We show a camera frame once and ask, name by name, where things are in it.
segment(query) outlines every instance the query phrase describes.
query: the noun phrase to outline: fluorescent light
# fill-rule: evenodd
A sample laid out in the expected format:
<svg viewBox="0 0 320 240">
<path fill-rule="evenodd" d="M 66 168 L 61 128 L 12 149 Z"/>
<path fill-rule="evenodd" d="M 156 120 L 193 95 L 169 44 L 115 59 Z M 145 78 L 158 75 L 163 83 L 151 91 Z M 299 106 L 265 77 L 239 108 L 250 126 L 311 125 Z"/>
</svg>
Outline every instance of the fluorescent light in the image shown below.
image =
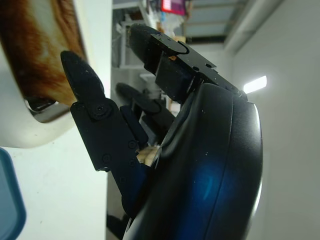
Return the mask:
<svg viewBox="0 0 320 240">
<path fill-rule="evenodd" d="M 243 87 L 243 91 L 246 94 L 252 93 L 254 91 L 257 91 L 259 89 L 264 88 L 265 86 L 267 86 L 267 77 L 266 76 L 262 76 L 256 80 L 253 80 L 251 82 L 248 82 L 247 84 L 244 85 Z"/>
</svg>

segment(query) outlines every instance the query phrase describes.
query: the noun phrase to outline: glossy black cover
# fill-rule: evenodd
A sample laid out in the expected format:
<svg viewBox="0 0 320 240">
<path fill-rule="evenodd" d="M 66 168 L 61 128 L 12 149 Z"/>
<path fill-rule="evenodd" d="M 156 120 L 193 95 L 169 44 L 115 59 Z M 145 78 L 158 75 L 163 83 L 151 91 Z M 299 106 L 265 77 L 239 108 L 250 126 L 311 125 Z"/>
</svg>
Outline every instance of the glossy black cover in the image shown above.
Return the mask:
<svg viewBox="0 0 320 240">
<path fill-rule="evenodd" d="M 256 106 L 201 84 L 163 140 L 152 190 L 123 239 L 244 239 L 259 200 L 262 163 Z"/>
</svg>

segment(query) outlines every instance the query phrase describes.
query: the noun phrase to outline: gray wall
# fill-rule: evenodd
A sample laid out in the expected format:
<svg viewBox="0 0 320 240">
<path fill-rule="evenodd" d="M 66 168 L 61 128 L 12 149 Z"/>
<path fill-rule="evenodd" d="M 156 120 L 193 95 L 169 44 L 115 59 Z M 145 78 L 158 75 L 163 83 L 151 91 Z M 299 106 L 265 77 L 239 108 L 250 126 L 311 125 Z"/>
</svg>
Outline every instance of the gray wall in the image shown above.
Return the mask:
<svg viewBox="0 0 320 240">
<path fill-rule="evenodd" d="M 320 239 L 319 23 L 319 0 L 286 0 L 234 58 L 237 87 L 268 81 L 248 96 L 269 159 L 265 209 L 251 239 Z"/>
</svg>

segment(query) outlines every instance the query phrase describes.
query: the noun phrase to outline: blue container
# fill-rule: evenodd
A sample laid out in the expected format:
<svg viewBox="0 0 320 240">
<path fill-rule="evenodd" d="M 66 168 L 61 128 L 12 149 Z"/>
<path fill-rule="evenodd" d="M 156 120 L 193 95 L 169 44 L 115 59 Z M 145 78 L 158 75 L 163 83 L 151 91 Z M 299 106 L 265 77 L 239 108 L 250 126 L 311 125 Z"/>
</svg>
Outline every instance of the blue container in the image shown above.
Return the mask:
<svg viewBox="0 0 320 240">
<path fill-rule="evenodd" d="M 9 154 L 0 148 L 0 240 L 14 240 L 26 222 L 26 209 Z"/>
</svg>

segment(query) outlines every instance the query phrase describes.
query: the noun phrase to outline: ceiling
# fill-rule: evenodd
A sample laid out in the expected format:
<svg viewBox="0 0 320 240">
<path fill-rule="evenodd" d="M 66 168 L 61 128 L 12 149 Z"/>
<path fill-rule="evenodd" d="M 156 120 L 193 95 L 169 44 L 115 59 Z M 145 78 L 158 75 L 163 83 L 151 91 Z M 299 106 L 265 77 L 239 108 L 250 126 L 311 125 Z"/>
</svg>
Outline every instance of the ceiling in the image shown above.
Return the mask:
<svg viewBox="0 0 320 240">
<path fill-rule="evenodd" d="M 247 0 L 193 0 L 183 34 L 195 40 L 224 41 L 245 8 Z"/>
</svg>

